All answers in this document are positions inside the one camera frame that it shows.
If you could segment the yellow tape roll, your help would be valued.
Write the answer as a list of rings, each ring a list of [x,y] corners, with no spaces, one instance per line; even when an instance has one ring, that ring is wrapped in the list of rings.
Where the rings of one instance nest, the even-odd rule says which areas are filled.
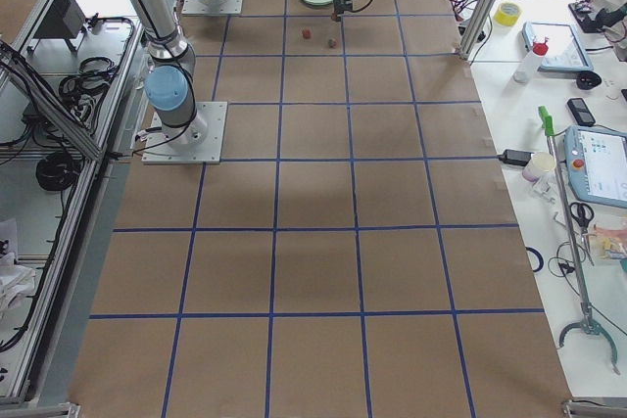
[[[502,26],[514,26],[520,18],[521,8],[513,2],[502,2],[494,14],[494,21]]]

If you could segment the white squeeze bottle red cap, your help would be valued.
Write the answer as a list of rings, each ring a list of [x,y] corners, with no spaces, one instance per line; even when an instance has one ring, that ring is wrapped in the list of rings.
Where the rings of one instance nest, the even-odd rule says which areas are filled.
[[[512,78],[520,84],[528,83],[538,71],[549,51],[548,38],[542,41],[535,40],[527,55],[520,62]]]

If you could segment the black power brick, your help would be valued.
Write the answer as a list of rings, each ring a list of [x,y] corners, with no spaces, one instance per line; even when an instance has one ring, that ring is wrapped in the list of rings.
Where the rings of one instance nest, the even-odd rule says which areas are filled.
[[[503,164],[524,167],[531,161],[532,153],[514,149],[505,149],[498,155],[498,160]]]

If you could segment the teach pendant tablet far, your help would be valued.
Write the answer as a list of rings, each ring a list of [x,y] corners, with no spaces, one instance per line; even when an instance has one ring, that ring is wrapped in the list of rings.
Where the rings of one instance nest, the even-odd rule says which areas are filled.
[[[521,35],[527,50],[535,41],[548,40],[548,53],[539,71],[571,73],[594,69],[577,29],[571,23],[525,22]]]

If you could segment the teach pendant tablet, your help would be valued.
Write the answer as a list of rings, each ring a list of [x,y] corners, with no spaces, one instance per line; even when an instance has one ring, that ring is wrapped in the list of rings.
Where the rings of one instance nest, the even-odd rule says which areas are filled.
[[[594,69],[577,29],[571,23],[525,22],[521,35],[527,50],[535,41],[548,40],[548,53],[539,71],[571,73]]]
[[[566,169],[583,202],[626,208],[626,134],[570,126],[564,134]]]

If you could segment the paper cup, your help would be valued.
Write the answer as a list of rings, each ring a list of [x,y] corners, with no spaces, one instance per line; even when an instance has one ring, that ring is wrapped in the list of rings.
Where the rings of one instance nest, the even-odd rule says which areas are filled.
[[[536,183],[542,178],[554,172],[556,159],[547,152],[533,153],[529,162],[522,170],[522,177],[531,183]]]

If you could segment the black phone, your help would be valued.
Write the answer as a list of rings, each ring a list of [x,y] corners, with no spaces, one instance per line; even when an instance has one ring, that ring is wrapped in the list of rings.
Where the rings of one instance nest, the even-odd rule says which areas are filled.
[[[566,106],[579,126],[592,127],[596,124],[594,116],[582,98],[570,98]]]

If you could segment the grey control box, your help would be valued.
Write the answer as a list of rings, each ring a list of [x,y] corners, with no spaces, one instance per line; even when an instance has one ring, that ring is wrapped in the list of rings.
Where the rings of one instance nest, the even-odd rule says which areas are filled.
[[[76,53],[86,33],[86,16],[76,0],[53,0],[33,39],[63,40]]]

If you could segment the teach pendant tablet near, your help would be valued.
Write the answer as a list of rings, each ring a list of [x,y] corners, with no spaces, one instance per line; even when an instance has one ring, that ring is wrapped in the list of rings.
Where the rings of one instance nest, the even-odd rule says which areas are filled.
[[[626,134],[570,126],[564,134],[566,169],[583,202],[626,208]]]

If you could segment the black scissors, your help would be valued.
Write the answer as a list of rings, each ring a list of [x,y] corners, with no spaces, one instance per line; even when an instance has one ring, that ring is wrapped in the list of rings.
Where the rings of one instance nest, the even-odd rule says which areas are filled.
[[[594,265],[589,241],[589,225],[595,217],[594,210],[591,206],[582,202],[570,203],[568,207],[571,218],[577,223],[579,227],[580,245],[584,249],[584,253],[587,259],[592,265]]]

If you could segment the blue tape roll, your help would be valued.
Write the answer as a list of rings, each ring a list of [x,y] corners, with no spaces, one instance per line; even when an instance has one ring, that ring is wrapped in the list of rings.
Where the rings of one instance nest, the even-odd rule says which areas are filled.
[[[542,254],[533,247],[526,247],[525,250],[527,254],[529,254],[529,256],[533,258],[533,261],[531,262],[532,272],[541,272],[545,267],[545,259]]]

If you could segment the long reach grabber tool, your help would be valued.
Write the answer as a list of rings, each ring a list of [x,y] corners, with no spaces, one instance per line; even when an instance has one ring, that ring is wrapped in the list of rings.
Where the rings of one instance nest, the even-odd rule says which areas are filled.
[[[544,129],[544,135],[547,140],[549,153],[553,156],[555,160],[555,181],[557,184],[557,190],[559,194],[559,200],[562,206],[562,212],[564,214],[565,221],[565,230],[567,233],[567,243],[566,246],[570,250],[571,259],[574,267],[574,274],[577,281],[577,292],[579,293],[579,303],[582,311],[582,319],[578,322],[570,323],[562,328],[558,337],[558,346],[562,348],[564,346],[564,342],[566,336],[569,332],[574,330],[581,330],[586,335],[592,336],[603,336],[610,348],[610,364],[612,370],[615,374],[620,375],[620,371],[617,367],[618,365],[618,349],[615,341],[610,336],[610,334],[606,331],[606,329],[594,319],[593,316],[593,305],[589,299],[588,289],[586,285],[585,275],[582,268],[582,259],[580,257],[580,246],[577,240],[576,231],[573,227],[573,219],[570,215],[569,209],[569,201],[567,197],[566,187],[564,183],[564,178],[561,170],[561,166],[559,164],[557,144],[555,140],[555,129],[553,124],[553,117],[548,112],[545,106],[540,106],[538,108],[538,114],[542,123],[542,128]]]

